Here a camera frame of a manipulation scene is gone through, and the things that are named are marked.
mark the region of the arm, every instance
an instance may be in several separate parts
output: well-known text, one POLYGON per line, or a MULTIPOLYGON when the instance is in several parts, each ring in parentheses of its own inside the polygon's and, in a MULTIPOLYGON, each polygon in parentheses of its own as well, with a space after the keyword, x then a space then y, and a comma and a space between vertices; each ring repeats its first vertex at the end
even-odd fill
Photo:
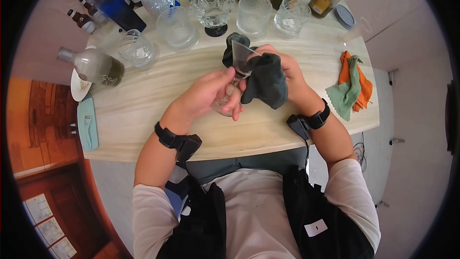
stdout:
MULTIPOLYGON (((174 100, 160 119, 160 126, 169 129, 176 135, 187 135, 195 118, 209 112, 210 104, 216 97, 225 95, 225 88, 235 77, 235 70, 230 67, 224 71, 215 71, 199 78, 179 98, 174 100)), ((233 110, 233 120, 237 121, 242 111, 240 105, 241 91, 235 89, 229 102, 222 110, 233 110)), ((171 176, 176 164, 176 150, 169 149, 160 143, 153 132, 139 154, 134 172, 134 186, 144 184, 160 187, 171 176)))
MULTIPOLYGON (((262 45, 256 51, 260 54, 265 52, 276 54, 281 58, 281 67, 286 75, 288 99, 297 106, 303 115, 310 117, 316 112, 324 110, 324 102, 307 85, 299 64, 293 57, 279 53, 270 44, 262 45)), ((318 152, 326 161, 329 171, 334 164, 343 159, 357 159, 348 131, 332 112, 321 128, 310 130, 310 135, 318 152)))

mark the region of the white t-shirt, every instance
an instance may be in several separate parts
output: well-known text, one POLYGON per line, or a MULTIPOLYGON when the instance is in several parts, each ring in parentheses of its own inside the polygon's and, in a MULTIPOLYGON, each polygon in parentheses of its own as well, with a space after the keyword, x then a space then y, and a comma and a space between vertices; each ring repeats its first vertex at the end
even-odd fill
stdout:
MULTIPOLYGON (((301 258, 289 226, 282 176, 269 170, 239 169, 215 182, 225 196, 227 258, 301 258)), ((363 231, 374 248, 380 241, 379 220, 356 160, 335 164, 325 196, 363 231)), ((136 185, 132 196, 134 257, 156 258, 178 220, 164 191, 136 185)))

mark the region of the black glass base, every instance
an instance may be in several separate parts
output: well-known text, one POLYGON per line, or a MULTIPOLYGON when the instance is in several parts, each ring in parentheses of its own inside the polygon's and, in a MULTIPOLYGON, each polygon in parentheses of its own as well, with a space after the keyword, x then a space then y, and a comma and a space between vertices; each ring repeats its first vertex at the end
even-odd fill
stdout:
POLYGON ((227 32, 228 26, 225 24, 224 26, 218 27, 218 28, 204 28, 204 31, 206 32, 207 35, 211 37, 219 37, 224 35, 227 32))

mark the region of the black vest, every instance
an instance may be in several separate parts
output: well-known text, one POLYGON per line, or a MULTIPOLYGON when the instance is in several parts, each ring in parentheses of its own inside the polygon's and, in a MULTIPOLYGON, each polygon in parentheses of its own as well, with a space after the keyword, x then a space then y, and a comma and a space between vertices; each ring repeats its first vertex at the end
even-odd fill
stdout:
MULTIPOLYGON (((205 193, 198 181, 191 176, 188 178, 190 215, 181 216, 179 225, 161 247, 157 258, 224 259, 227 231, 224 193, 216 183, 205 193)), ((374 257, 374 249, 361 229, 327 201, 320 186, 312 187, 308 183, 304 169, 293 166, 283 176, 283 197, 302 258, 374 257), (305 225, 318 221, 323 221, 327 229, 309 237, 305 225)))

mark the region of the orange cloth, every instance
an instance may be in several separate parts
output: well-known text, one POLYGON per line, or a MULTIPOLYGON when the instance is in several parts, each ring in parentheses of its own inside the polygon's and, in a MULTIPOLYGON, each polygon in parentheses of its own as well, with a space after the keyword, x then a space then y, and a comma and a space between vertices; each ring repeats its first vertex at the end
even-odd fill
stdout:
MULTIPOLYGON (((342 71, 339 75, 339 85, 344 82, 350 81, 350 67, 348 65, 348 58, 350 57, 351 55, 348 51, 345 51, 340 57, 340 61, 342 62, 342 71)), ((372 83, 362 73, 361 68, 359 68, 359 65, 356 65, 356 67, 359 72, 359 83, 361 85, 361 93, 359 94, 356 103, 353 105, 353 110, 355 112, 359 112, 360 109, 367 109, 368 107, 369 99, 371 99, 372 96, 372 83)))

